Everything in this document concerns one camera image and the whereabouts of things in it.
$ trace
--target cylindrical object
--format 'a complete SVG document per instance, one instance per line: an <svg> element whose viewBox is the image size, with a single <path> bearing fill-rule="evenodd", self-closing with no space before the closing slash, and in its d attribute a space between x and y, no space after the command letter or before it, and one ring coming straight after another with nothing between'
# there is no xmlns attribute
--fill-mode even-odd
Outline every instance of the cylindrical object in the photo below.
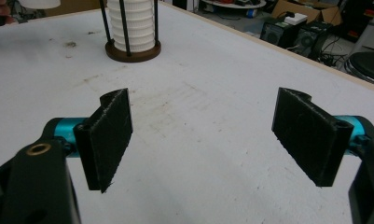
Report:
<svg viewBox="0 0 374 224"><path fill-rule="evenodd" d="M108 0L107 6L114 34L114 46L127 51L120 3ZM127 37L131 53L143 52L155 47L155 24L152 0L124 0Z"/></svg>
<svg viewBox="0 0 374 224"><path fill-rule="evenodd" d="M36 9L53 8L61 4L61 0L19 0L19 2L23 7Z"/></svg>

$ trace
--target black vertical rod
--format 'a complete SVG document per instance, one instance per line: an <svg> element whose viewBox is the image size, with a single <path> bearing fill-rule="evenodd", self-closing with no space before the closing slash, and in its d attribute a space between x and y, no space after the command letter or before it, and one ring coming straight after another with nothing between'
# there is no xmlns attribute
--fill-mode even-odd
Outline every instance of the black vertical rod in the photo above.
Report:
<svg viewBox="0 0 374 224"><path fill-rule="evenodd" d="M102 15L103 15L103 21L104 21L105 34L107 35L107 42L108 42L108 43L111 43L111 36L110 36L110 31L109 31L109 29L108 29L107 16L105 15L104 2L103 2L103 0L99 0L99 2L100 2L100 8L102 9Z"/></svg>
<svg viewBox="0 0 374 224"><path fill-rule="evenodd" d="M155 45L159 43L158 33L158 0L154 0L154 12L155 12Z"/></svg>
<svg viewBox="0 0 374 224"><path fill-rule="evenodd" d="M126 55L132 56L131 46L129 44L128 24L126 22L125 4L123 0L119 0L119 6L120 6L120 16L122 17L123 34L125 36Z"/></svg>

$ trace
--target cardboard box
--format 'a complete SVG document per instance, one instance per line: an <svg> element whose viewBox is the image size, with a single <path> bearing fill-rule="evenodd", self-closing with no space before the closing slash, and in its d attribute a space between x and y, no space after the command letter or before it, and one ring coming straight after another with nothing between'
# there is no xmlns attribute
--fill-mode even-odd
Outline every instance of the cardboard box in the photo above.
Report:
<svg viewBox="0 0 374 224"><path fill-rule="evenodd" d="M337 6L321 3L318 0L279 0L271 13L273 18L279 18L290 11L308 16L308 22L325 21L332 25L341 24L341 15Z"/></svg>

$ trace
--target wooden base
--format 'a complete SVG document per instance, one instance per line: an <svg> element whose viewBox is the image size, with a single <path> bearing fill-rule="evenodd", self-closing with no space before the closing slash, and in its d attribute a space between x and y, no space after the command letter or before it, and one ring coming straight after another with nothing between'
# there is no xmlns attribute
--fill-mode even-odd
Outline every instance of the wooden base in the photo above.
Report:
<svg viewBox="0 0 374 224"><path fill-rule="evenodd" d="M122 63L140 63L151 60L160 54L160 50L161 45L158 41L153 49L149 49L144 52L132 53L131 56L128 56L125 51L121 51L114 46L114 39L105 44L105 51L107 52L108 57Z"/></svg>

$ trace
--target electronic equipment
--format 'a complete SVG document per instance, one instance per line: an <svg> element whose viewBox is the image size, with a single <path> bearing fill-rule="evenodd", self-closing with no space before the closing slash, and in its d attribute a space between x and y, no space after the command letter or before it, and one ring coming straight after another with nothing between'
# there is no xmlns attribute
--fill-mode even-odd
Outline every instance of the electronic equipment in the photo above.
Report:
<svg viewBox="0 0 374 224"><path fill-rule="evenodd" d="M317 60L320 56L321 48L323 47L329 35L329 28L332 25L323 21L312 21L300 27L298 37L294 42L295 48L291 51Z"/></svg>
<svg viewBox="0 0 374 224"><path fill-rule="evenodd" d="M304 24L305 21L291 25L284 22L284 19L269 19L263 25L260 39L283 49L291 48L294 46L300 26Z"/></svg>

